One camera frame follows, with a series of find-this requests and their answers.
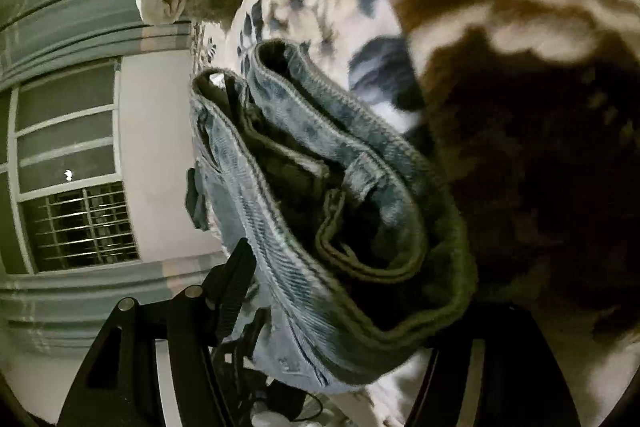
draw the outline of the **curtain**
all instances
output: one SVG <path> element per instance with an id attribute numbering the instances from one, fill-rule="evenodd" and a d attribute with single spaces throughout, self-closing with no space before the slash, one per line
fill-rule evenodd
<path id="1" fill-rule="evenodd" d="M 87 271 L 59 271 L 0 280 L 0 322 L 20 349 L 78 356 L 94 341 L 118 301 L 163 301 L 200 284 L 220 253 Z"/>
<path id="2" fill-rule="evenodd" d="M 0 90 L 96 58 L 188 47 L 190 24 L 147 26 L 135 0 L 21 0 L 0 9 Z"/>

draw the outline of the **jeans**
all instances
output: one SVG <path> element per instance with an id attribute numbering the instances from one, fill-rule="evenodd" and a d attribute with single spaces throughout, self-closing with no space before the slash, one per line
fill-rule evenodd
<path id="1" fill-rule="evenodd" d="M 223 242 L 245 236 L 257 259 L 232 337 L 267 308 L 255 366 L 311 393 L 350 391 L 463 314 L 476 287 L 465 227 L 434 165 L 303 48 L 265 41 L 250 61 L 246 78 L 205 71 L 191 94 Z"/>
<path id="2" fill-rule="evenodd" d="M 187 195 L 184 197 L 184 207 L 191 217 L 194 228 L 203 232 L 209 230 L 202 176 L 197 164 L 187 171 Z"/>

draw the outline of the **folded jeans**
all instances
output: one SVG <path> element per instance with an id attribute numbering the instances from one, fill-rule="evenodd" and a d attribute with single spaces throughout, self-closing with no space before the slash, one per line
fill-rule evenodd
<path id="1" fill-rule="evenodd" d="M 267 308 L 256 367 L 343 393 L 463 314 L 476 285 L 465 227 L 433 164 L 303 47 L 265 41 L 250 63 L 247 78 L 205 71 L 191 93 L 196 159 L 223 242 L 247 237 L 257 259 L 232 337 Z"/>

